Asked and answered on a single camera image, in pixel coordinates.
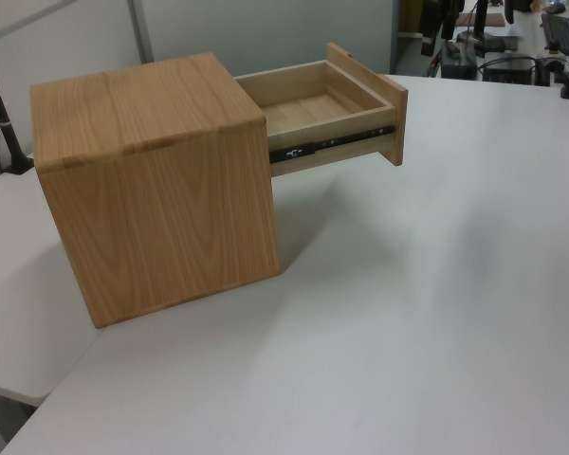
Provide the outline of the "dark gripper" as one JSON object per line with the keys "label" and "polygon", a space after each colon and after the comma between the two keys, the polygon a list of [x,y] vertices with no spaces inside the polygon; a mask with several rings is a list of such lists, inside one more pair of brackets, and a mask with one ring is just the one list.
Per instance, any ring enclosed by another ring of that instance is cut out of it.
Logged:
{"label": "dark gripper", "polygon": [[432,55],[432,34],[441,28],[444,41],[452,39],[455,21],[446,20],[451,12],[456,12],[456,2],[452,0],[423,0],[421,10],[421,54]]}

